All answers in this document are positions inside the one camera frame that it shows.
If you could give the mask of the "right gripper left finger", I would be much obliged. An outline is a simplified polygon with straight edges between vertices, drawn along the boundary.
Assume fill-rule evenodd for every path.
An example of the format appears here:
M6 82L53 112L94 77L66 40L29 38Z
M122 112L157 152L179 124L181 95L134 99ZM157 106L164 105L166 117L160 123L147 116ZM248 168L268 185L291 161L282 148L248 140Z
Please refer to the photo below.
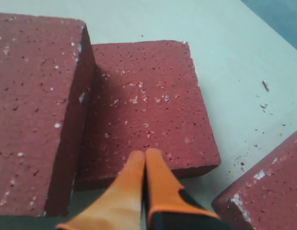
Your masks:
M57 230L140 230L145 155L135 150L110 187Z

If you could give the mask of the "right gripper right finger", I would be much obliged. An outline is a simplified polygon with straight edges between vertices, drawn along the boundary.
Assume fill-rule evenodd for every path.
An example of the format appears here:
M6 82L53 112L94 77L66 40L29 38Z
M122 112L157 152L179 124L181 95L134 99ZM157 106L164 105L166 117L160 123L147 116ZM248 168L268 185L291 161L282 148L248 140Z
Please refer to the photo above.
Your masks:
M202 207L166 165L158 149L146 151L146 225L148 230L231 230Z

